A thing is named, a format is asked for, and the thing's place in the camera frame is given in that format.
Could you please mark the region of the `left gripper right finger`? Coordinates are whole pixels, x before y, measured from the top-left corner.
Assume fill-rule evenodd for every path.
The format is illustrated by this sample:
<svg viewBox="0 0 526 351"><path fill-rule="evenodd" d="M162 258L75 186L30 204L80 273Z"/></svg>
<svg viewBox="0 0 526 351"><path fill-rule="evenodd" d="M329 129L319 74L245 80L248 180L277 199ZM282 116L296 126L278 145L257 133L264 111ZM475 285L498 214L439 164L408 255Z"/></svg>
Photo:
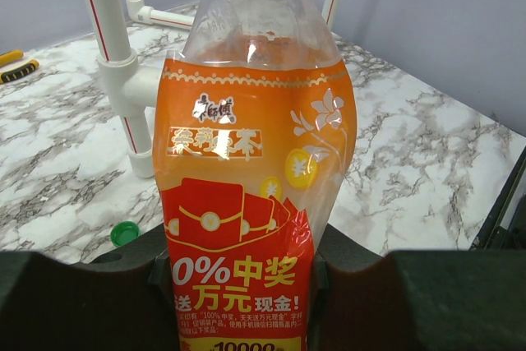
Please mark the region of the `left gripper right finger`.
<svg viewBox="0 0 526 351"><path fill-rule="evenodd" d="M378 256L328 226L313 264L311 350L522 350L520 250Z"/></svg>

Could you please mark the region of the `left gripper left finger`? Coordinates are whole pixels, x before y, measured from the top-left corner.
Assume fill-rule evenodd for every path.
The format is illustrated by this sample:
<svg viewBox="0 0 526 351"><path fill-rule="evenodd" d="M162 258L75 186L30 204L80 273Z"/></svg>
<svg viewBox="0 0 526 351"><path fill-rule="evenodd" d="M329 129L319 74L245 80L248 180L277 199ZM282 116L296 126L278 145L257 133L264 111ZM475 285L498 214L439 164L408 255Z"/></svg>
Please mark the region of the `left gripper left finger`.
<svg viewBox="0 0 526 351"><path fill-rule="evenodd" d="M178 350L162 226L92 262L1 254L3 350Z"/></svg>

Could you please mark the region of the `orange label tea bottle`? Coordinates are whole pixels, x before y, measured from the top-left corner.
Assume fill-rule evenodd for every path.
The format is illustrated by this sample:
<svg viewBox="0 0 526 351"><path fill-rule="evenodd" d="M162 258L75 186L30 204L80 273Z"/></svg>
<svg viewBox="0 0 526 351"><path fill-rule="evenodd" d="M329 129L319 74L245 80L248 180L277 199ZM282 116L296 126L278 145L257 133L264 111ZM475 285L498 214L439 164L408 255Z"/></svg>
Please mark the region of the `orange label tea bottle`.
<svg viewBox="0 0 526 351"><path fill-rule="evenodd" d="M316 248L357 137L313 0L201 0L153 160L182 350L304 350Z"/></svg>

